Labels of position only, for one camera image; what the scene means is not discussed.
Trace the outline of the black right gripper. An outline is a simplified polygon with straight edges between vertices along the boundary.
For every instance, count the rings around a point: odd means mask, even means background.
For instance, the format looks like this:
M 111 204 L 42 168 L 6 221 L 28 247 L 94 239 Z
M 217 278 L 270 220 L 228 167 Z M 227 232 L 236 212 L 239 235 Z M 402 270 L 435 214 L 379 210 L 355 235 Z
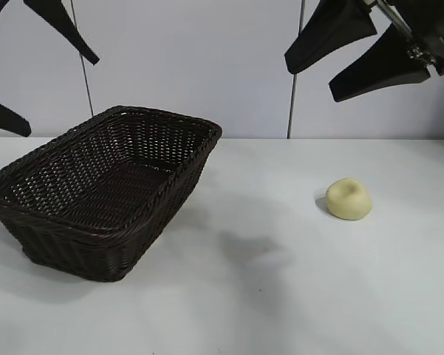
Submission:
M 287 71 L 302 72 L 337 49 L 376 35 L 372 7 L 390 26 L 329 82 L 334 101 L 422 83 L 431 77 L 429 66 L 444 76 L 444 1 L 321 0 L 284 54 Z

